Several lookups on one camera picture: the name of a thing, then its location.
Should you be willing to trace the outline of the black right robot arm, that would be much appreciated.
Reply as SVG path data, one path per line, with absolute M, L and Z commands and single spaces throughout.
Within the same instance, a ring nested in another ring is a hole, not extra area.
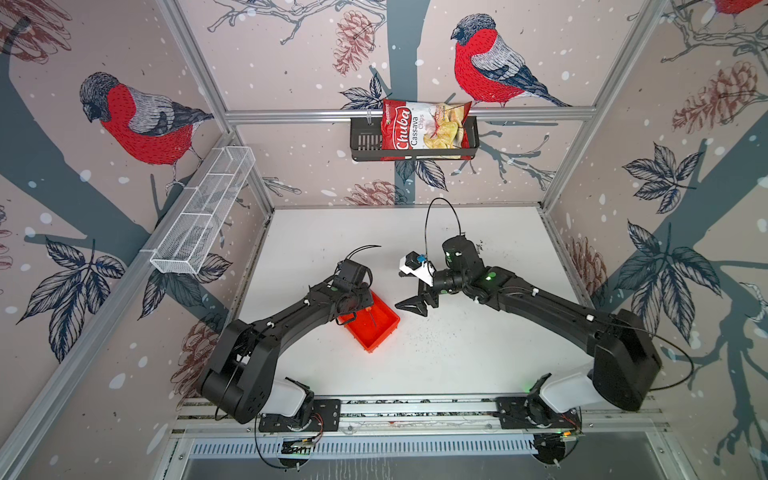
M 523 402 L 528 422 L 549 427 L 566 412 L 600 401 L 628 412 L 641 409 L 662 361 L 637 315 L 599 312 L 541 290 L 509 270 L 487 266 L 463 234 L 446 240 L 442 248 L 443 270 L 415 251 L 401 258 L 400 276 L 419 283 L 417 294 L 398 302 L 397 309 L 427 316 L 429 309 L 438 308 L 441 295 L 462 293 L 546 328 L 593 360 L 569 372 L 542 375 Z

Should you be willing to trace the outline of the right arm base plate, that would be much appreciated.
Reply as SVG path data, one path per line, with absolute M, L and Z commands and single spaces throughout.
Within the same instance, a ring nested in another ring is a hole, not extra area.
M 578 410 L 558 413 L 547 406 L 538 397 L 506 396 L 495 400 L 499 419 L 504 430 L 546 429 L 561 430 L 579 429 L 582 425 Z

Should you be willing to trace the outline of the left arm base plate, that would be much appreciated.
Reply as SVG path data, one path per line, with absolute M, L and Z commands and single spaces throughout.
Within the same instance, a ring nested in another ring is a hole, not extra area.
M 325 433 L 336 432 L 341 415 L 339 399 L 305 401 L 294 416 L 262 414 L 259 433 Z

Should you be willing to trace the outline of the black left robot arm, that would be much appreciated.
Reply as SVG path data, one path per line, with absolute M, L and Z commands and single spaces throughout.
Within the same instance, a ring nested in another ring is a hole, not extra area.
M 240 424 L 277 415 L 293 428 L 312 422 L 314 393 L 275 377 L 279 357 L 317 327 L 373 306 L 371 270 L 351 259 L 296 303 L 257 322 L 234 320 L 221 332 L 195 389 Z

